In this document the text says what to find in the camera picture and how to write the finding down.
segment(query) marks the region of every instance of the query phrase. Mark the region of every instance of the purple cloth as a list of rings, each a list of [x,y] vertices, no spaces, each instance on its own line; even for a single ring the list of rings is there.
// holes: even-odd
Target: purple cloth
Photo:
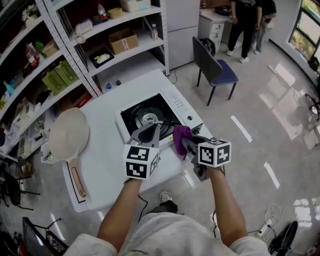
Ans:
[[[185,156],[188,151],[182,144],[182,138],[187,138],[192,141],[192,132],[190,127],[183,125],[175,125],[173,129],[173,143],[175,150],[180,156]]]

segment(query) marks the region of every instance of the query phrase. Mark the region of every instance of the green box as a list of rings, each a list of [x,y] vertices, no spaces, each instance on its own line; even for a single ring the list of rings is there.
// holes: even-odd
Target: green box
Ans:
[[[66,86],[72,85],[79,78],[74,72],[74,70],[70,67],[68,61],[60,61],[59,64],[55,67],[55,71],[65,82]]]
[[[67,85],[55,70],[44,73],[42,81],[49,88],[49,90],[53,92],[54,95],[58,95],[65,88],[67,88]]]

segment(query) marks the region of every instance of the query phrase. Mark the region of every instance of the sneaker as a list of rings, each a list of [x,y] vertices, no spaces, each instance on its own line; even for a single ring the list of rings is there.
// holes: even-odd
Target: sneaker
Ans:
[[[231,50],[227,50],[227,51],[226,51],[226,54],[229,55],[229,56],[232,56],[232,54],[234,54],[234,52],[231,51]]]
[[[248,62],[249,62],[249,58],[248,58],[248,57],[246,57],[246,58],[240,58],[239,61],[240,61],[241,63],[248,63]]]
[[[164,203],[169,200],[172,201],[172,196],[167,191],[162,191],[160,193],[160,202]]]

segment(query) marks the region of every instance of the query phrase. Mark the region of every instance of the hand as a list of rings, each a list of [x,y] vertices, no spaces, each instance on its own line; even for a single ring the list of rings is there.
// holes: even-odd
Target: hand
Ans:
[[[232,17],[232,23],[235,24],[235,25],[238,24],[238,19],[237,19],[237,17],[235,17],[235,16]]]

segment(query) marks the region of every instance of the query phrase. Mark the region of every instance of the window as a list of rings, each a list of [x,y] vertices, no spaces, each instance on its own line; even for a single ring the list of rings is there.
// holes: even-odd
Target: window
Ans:
[[[320,61],[320,6],[316,0],[302,0],[289,42],[307,60],[316,56]]]

